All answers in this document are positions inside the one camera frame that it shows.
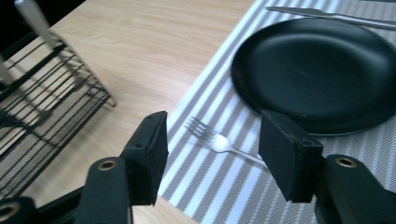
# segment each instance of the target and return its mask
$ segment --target knife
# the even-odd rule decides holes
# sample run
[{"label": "knife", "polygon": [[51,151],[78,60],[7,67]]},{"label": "knife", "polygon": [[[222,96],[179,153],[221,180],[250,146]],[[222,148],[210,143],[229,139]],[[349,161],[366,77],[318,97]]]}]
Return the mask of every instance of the knife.
[{"label": "knife", "polygon": [[355,23],[358,25],[372,26],[381,29],[395,30],[396,31],[396,21],[381,21],[373,19],[365,19],[361,17],[347,16],[337,13],[328,13],[315,8],[300,8],[300,7],[267,7],[268,10],[281,11],[292,14],[310,16],[310,17],[321,17],[326,19],[346,21],[350,23]]}]

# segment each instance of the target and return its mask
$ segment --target silver fork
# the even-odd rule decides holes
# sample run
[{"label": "silver fork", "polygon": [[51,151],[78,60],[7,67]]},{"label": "silver fork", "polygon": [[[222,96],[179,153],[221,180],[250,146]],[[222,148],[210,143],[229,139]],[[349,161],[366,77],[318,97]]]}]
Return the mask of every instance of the silver fork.
[{"label": "silver fork", "polygon": [[246,152],[235,149],[230,141],[222,134],[216,132],[212,127],[209,127],[202,123],[197,118],[190,118],[188,124],[185,126],[194,136],[198,138],[198,142],[209,147],[211,150],[222,153],[222,152],[233,152],[250,161],[254,161],[261,165],[264,170],[269,172],[267,165],[264,161],[256,158]]}]

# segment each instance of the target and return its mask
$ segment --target wire rack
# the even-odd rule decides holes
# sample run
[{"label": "wire rack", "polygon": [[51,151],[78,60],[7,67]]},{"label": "wire rack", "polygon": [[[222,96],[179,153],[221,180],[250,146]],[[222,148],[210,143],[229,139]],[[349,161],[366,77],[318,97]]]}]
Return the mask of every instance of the wire rack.
[{"label": "wire rack", "polygon": [[37,38],[3,63],[12,83],[0,85],[0,200],[21,195],[102,105],[116,105],[52,35],[56,48]]}]

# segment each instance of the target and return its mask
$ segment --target gray and white striped placemat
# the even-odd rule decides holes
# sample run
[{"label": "gray and white striped placemat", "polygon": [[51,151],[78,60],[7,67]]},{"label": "gray and white striped placemat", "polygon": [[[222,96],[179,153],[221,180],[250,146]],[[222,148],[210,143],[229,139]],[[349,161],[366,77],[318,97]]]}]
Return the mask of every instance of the gray and white striped placemat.
[{"label": "gray and white striped placemat", "polygon": [[[396,20],[396,4],[359,0],[257,0],[238,23],[168,120],[170,155],[159,194],[199,223],[316,223],[314,203],[286,203],[275,180],[258,164],[196,144],[184,125],[197,117],[233,146],[257,155],[261,118],[238,97],[230,78],[240,44],[269,24],[300,18],[265,6],[315,7],[374,19]],[[396,43],[396,32],[370,30]],[[385,189],[396,191],[396,117],[364,133],[319,138],[324,155],[340,153],[366,164]]]}]

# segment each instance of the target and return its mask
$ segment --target wooden table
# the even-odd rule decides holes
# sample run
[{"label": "wooden table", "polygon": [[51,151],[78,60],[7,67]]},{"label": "wooden table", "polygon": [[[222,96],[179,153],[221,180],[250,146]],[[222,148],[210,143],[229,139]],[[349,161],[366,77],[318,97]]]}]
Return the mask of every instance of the wooden table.
[{"label": "wooden table", "polygon": [[[148,114],[172,111],[253,0],[87,0],[52,30],[118,101],[104,107],[23,195],[40,206],[82,186],[90,165],[119,156]],[[136,223],[193,223],[159,197]]]}]

